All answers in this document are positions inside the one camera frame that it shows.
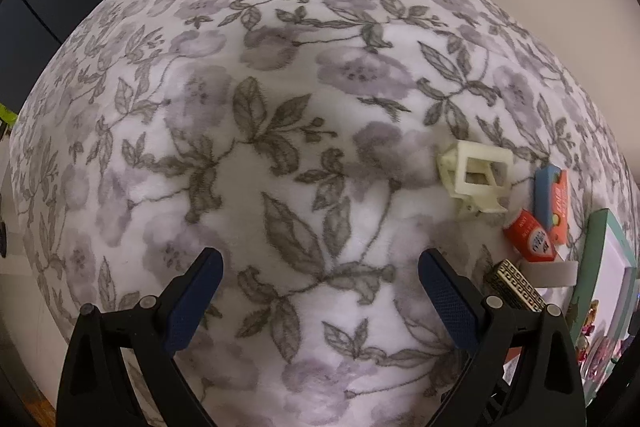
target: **textured blue pad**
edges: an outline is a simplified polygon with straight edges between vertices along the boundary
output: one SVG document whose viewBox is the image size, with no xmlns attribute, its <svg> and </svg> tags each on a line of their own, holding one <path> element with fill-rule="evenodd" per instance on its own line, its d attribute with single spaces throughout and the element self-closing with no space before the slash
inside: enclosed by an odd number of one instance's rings
<svg viewBox="0 0 640 427">
<path fill-rule="evenodd" d="M 201 255 L 207 259 L 191 280 L 166 321 L 164 350 L 173 356 L 189 345 L 198 324 L 222 281 L 222 255 L 214 248 L 206 248 Z"/>
<path fill-rule="evenodd" d="M 457 277 L 452 269 L 450 271 L 453 277 Z M 430 250 L 422 252 L 420 256 L 418 277 L 456 347 L 470 353 L 476 352 L 479 343 L 476 315 L 431 256 Z"/>
<path fill-rule="evenodd" d="M 561 172 L 561 169 L 555 165 L 547 165 L 538 169 L 534 176 L 533 216 L 547 232 L 554 224 L 551 211 L 551 184 Z"/>
</svg>

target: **screw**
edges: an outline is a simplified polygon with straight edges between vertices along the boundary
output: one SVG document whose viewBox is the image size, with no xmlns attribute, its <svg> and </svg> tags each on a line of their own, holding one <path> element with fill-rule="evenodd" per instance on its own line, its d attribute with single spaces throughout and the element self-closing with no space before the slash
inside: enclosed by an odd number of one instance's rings
<svg viewBox="0 0 640 427">
<path fill-rule="evenodd" d="M 560 315 L 562 315 L 562 310 L 555 304 L 549 304 L 549 306 L 546 307 L 546 311 L 549 313 L 549 315 L 553 315 L 554 317 L 559 317 Z"/>
<path fill-rule="evenodd" d="M 486 303 L 489 308 L 493 308 L 494 310 L 499 310 L 500 308 L 502 308 L 502 299 L 500 299 L 496 295 L 489 295 L 486 298 Z"/>
<path fill-rule="evenodd" d="M 142 299 L 140 299 L 139 304 L 142 309 L 148 310 L 156 305 L 156 301 L 158 301 L 158 299 L 156 299 L 156 296 L 145 295 Z"/>
<path fill-rule="evenodd" d="M 80 314 L 81 315 L 91 315 L 91 312 L 94 311 L 94 305 L 91 302 L 87 302 L 80 306 Z"/>
</svg>

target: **floral tablecloth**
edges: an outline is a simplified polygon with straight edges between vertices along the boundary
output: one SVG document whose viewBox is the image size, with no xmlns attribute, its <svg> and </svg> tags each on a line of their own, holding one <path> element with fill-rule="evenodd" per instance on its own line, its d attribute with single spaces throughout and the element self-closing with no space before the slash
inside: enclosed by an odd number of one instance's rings
<svg viewBox="0 0 640 427">
<path fill-rule="evenodd" d="M 455 139 L 513 151 L 509 208 L 530 207 L 536 168 L 571 169 L 564 257 L 603 206 L 637 251 L 602 115 L 489 0 L 104 0 L 34 87 L 11 163 L 66 338 L 81 303 L 132 307 L 216 247 L 222 287 L 177 362 L 220 427 L 408 427 L 461 360 L 418 255 L 481 289 L 513 256 L 500 216 L 454 218 L 434 158 Z"/>
</svg>

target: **black cable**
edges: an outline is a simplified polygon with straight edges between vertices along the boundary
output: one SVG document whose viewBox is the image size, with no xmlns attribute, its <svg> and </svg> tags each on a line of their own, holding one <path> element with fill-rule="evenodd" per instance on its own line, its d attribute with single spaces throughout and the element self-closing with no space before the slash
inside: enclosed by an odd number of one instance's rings
<svg viewBox="0 0 640 427">
<path fill-rule="evenodd" d="M 51 30 L 51 28 L 49 28 L 47 26 L 47 24 L 40 18 L 40 16 L 36 13 L 36 10 L 34 10 L 31 5 L 29 4 L 29 2 L 27 0 L 21 0 L 24 5 L 27 7 L 27 10 L 29 10 L 32 15 L 34 17 L 36 17 L 36 19 L 38 20 L 38 22 L 42 25 L 42 27 L 47 31 L 47 33 L 49 35 L 51 35 L 53 37 L 53 39 L 61 46 L 62 45 L 62 41 L 56 36 L 56 34 Z"/>
</svg>

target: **white tape roll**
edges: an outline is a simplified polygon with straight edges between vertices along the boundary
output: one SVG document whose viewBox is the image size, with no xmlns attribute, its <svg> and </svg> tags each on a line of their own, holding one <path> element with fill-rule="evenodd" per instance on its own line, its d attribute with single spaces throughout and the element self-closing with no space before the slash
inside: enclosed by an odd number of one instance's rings
<svg viewBox="0 0 640 427">
<path fill-rule="evenodd" d="M 578 279 L 578 262 L 562 261 L 559 257 L 556 257 L 556 261 L 539 263 L 530 263 L 522 259 L 518 264 L 518 270 L 534 288 L 575 286 Z"/>
</svg>

